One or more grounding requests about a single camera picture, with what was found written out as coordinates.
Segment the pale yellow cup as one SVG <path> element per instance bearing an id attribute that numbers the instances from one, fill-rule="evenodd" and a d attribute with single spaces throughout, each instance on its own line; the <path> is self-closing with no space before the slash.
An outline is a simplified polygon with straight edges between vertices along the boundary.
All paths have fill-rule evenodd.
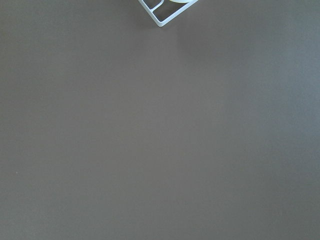
<path id="1" fill-rule="evenodd" d="M 178 4 L 186 4 L 191 2 L 192 0 L 170 0 L 170 1 Z"/>

